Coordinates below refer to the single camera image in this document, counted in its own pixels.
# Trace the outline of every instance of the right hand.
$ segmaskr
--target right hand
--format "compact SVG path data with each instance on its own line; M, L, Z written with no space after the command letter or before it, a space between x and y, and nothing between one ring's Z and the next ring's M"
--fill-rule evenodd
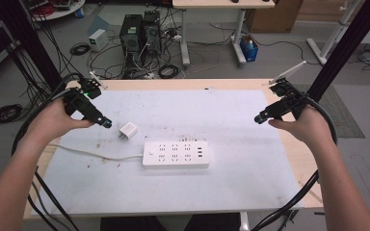
M63 99L57 99L43 109L29 125L24 138L47 145L52 140L76 128L88 128L93 123L88 120L76 120L65 112Z
M307 146L333 142L330 127L326 120L316 109L309 105L305 106L297 121L288 122L272 119L269 120L269 124L291 133L299 141L307 144Z

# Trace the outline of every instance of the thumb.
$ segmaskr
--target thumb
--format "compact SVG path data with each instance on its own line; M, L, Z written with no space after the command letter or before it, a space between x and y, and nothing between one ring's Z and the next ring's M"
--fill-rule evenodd
M88 128L88 127L91 127L93 125L94 125L94 123L89 121L88 119L83 119L83 120L73 119L72 122L71 122L72 129Z
M269 120L269 124L272 127L275 127L275 128L278 128L278 129L287 131L287 132L290 132L291 123L292 122L282 121L282 120L279 120L279 119L271 119L271 120Z

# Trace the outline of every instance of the power outlet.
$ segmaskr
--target power outlet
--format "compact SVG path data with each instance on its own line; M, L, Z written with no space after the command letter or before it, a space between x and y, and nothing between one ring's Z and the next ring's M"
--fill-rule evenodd
M209 167L206 141L146 142L143 165L145 168L201 168Z

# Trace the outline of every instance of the blue container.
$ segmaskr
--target blue container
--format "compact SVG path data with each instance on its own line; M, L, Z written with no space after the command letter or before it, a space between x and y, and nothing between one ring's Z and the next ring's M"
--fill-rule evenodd
M253 62L256 60L259 48L251 36L242 36L240 39L240 48L242 49L247 62Z

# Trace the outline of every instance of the human arm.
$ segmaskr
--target human arm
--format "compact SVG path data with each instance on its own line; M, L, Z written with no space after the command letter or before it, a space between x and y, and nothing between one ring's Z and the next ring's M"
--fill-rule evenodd
M75 128L93 124L65 113L63 100L48 105L30 124L0 175L0 230L20 230L36 166L43 149Z
M269 124L290 132L314 155L328 230L370 231L370 211L340 157L324 118L306 106L297 121L273 119Z

